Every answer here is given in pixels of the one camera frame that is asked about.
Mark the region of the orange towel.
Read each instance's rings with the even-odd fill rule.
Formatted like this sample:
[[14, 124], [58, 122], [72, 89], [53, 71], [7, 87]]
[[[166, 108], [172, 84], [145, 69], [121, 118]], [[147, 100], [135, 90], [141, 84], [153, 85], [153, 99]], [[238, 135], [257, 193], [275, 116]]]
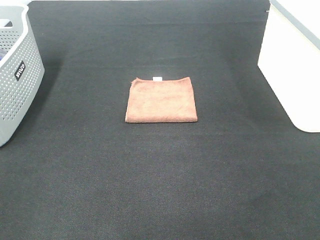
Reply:
[[198, 121], [191, 79], [131, 82], [125, 122], [194, 123]]

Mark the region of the black table mat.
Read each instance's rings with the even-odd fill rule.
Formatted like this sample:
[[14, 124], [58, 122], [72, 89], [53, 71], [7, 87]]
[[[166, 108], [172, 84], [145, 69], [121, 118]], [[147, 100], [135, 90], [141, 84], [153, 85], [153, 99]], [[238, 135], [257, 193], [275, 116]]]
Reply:
[[[320, 136], [257, 61], [267, 0], [33, 1], [45, 73], [0, 150], [3, 240], [317, 240]], [[189, 77], [197, 122], [127, 123]]]

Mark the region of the white storage box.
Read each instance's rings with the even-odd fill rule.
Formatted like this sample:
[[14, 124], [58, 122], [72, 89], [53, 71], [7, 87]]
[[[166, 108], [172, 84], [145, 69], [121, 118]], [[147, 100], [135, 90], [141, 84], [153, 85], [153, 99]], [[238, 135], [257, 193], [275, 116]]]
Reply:
[[272, 0], [257, 65], [292, 124], [320, 131], [320, 2]]

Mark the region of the grey perforated laundry basket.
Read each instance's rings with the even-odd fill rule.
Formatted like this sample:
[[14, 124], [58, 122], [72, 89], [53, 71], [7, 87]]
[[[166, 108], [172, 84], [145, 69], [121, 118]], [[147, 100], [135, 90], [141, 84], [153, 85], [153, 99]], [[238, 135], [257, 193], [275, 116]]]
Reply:
[[1, 3], [0, 144], [5, 145], [23, 120], [41, 85], [45, 69], [25, 4]]

